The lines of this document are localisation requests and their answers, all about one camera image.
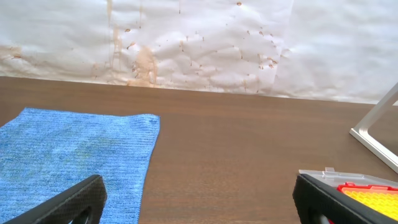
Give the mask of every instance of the yellow plastic insert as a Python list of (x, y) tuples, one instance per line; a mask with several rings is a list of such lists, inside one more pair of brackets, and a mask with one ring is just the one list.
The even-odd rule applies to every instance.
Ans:
[(398, 192), (344, 188), (343, 193), (398, 221)]

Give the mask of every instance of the brown table surface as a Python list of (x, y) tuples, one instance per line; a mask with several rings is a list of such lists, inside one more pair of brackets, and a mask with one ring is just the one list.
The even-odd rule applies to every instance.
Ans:
[[(0, 126), (25, 107), (160, 115), (141, 224), (300, 223), (299, 169), (398, 181), (348, 133), (372, 105), (0, 77)], [(392, 150), (397, 112), (372, 132)]]

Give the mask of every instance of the white paper backdrop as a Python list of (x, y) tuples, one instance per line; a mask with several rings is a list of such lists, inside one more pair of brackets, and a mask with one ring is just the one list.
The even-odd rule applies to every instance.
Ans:
[(376, 103), (398, 82), (396, 11), (390, 0), (3, 0), (0, 75)]

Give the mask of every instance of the blue towel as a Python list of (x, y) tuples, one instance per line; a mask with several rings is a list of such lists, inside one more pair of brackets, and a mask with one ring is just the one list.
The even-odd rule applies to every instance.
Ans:
[(152, 114), (109, 116), (26, 108), (0, 128), (0, 223), (103, 176), (101, 223), (138, 223), (160, 129)]

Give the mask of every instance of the white frame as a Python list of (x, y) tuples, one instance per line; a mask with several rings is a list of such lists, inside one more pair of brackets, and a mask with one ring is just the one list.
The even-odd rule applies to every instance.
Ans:
[(392, 87), (355, 128), (351, 128), (349, 133), (398, 173), (398, 156), (376, 141), (368, 133), (368, 129), (372, 124), (374, 124), (374, 122), (376, 122), (396, 101), (398, 101), (398, 83)]

